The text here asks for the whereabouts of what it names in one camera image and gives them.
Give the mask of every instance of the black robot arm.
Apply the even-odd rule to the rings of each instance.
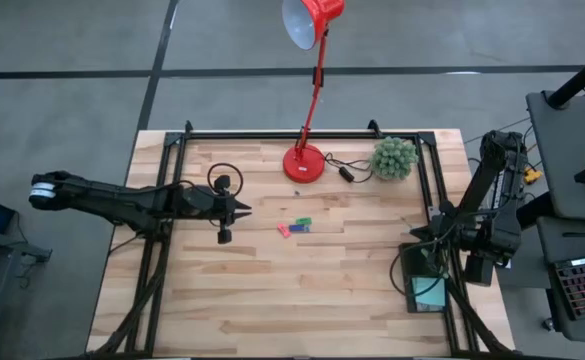
[[[470,251],[464,271],[468,282],[489,286],[494,265],[507,265],[521,243],[516,209],[522,197],[523,169],[527,164],[525,153],[519,133],[491,131],[485,134],[481,142],[481,162],[459,206],[443,201],[439,206],[441,214],[434,216],[428,226],[410,231],[423,241],[441,239]],[[493,184],[493,208],[479,210]],[[479,215],[484,216],[484,220],[477,228],[475,218]]]
[[[127,188],[91,181],[65,171],[37,174],[32,178],[30,203],[40,210],[76,209],[100,216],[114,225],[126,224],[139,235],[156,231],[167,219],[219,221],[219,243],[232,240],[226,227],[250,213],[250,209],[230,195],[230,178],[220,176],[214,189],[205,185],[184,188],[181,184]]]

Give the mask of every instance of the green succulent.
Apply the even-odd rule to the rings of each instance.
[[[416,146],[399,138],[388,136],[375,148],[370,157],[372,172],[385,180],[405,179],[412,171],[412,164],[419,161]]]

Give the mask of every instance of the yellow connector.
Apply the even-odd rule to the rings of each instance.
[[[526,185],[532,185],[537,180],[539,180],[542,175],[543,175],[542,172],[534,170],[531,167],[527,167],[525,168],[525,177],[523,178],[523,181],[525,181]]]

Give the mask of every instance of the wooden tabletop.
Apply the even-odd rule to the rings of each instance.
[[[432,131],[448,197],[456,203],[470,180],[461,134],[458,130]],[[164,133],[140,132],[127,186],[155,185]],[[348,161],[367,158],[376,141],[311,143]],[[233,241],[227,245],[217,245],[217,229],[207,221],[176,222],[154,355],[448,354],[442,315],[407,313],[405,299],[392,288],[388,276],[397,246],[416,241],[408,234],[410,227],[426,224],[416,169],[404,181],[373,177],[352,184],[336,168],[326,166],[315,183],[296,184],[282,171],[281,159],[290,146],[289,140],[187,143],[182,178],[204,184],[212,164],[236,165],[245,177],[237,199],[252,206],[253,215],[232,226]],[[424,151],[430,187],[436,195],[429,149]],[[228,174],[236,190],[238,178]],[[293,223],[298,217],[312,217],[312,231],[284,239],[276,225]],[[131,230],[121,227],[112,246],[133,236]],[[143,241],[138,240],[110,256],[88,350],[102,345],[130,309],[142,248]],[[496,275],[491,287],[468,285],[468,291],[487,326],[513,348]],[[461,347],[467,348],[457,308],[455,318]],[[142,346],[144,322],[140,329]]]

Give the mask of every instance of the lamp arm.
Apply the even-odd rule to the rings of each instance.
[[[317,100],[319,99],[319,93],[321,87],[323,87],[323,60],[325,58],[325,47],[327,45],[328,30],[326,29],[321,36],[321,45],[319,47],[319,63],[317,64],[316,71],[314,72],[314,92],[312,93],[312,104],[310,105],[310,112],[308,118],[305,121],[303,127],[303,135],[301,141],[296,147],[296,155],[298,158],[303,157],[303,149],[308,141],[308,133],[310,132],[310,125],[312,125],[312,116],[314,115],[314,109],[316,108]]]

